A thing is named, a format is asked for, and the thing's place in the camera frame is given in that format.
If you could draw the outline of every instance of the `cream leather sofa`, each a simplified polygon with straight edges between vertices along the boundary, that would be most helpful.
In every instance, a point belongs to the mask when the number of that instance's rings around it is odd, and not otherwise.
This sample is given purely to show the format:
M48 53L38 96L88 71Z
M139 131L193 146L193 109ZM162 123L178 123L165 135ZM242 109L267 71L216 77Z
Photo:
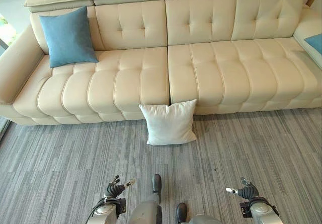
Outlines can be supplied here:
M27 0L32 26L0 58L0 115L18 124L143 119L138 104L192 99L196 114L322 106L322 58L304 42L322 20L302 0L87 5L99 63L51 69L39 15L82 0L58 1Z

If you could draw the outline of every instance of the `carpet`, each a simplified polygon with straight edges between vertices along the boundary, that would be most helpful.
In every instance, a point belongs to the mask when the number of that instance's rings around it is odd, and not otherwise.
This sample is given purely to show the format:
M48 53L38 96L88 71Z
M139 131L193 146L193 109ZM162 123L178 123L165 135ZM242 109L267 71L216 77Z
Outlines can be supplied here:
M0 142L1 223L84 223L115 175L136 183L122 197L126 223L163 179L163 223L179 202L189 218L243 219L243 200L225 191L252 180L285 223L322 221L321 108L194 116L197 140L149 146L144 120L58 126L12 123Z

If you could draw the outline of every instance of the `seat cushion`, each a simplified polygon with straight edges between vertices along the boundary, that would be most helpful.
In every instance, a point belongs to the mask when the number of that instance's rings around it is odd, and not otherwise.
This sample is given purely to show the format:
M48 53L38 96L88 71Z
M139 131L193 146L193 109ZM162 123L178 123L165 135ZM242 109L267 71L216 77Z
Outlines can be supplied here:
M45 55L13 104L22 124L26 117L45 125L143 119L139 104L169 104L166 47L96 56L98 63L51 69Z
M321 106L322 71L291 38L169 46L171 103L196 114Z

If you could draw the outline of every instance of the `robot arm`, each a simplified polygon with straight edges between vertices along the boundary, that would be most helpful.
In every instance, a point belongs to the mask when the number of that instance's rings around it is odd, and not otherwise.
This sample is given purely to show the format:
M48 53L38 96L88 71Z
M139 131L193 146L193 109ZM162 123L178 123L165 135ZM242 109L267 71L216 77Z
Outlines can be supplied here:
M245 178L241 178L245 187L243 189L226 188L226 191L249 200L240 203L240 209L244 218L253 218L255 224L283 224L275 206L272 206L265 198L259 196L257 188Z

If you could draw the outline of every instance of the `tufted leather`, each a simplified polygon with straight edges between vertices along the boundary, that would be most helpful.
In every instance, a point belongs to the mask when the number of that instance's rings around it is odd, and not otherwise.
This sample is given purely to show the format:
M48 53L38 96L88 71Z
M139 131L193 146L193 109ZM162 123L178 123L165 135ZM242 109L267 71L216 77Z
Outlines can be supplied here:
M168 44L230 40L236 0L166 0Z
M99 63L49 68L45 55L8 116L20 124L143 119L139 104L169 104L167 48L97 51Z
M236 0L231 40L291 37L302 0Z
M30 21L39 45L48 45L39 15L56 16L77 9L32 13ZM165 2L150 1L88 7L94 50L118 50L167 46Z
M322 104L322 71L292 37L175 45L168 54L171 103L198 99L195 114Z

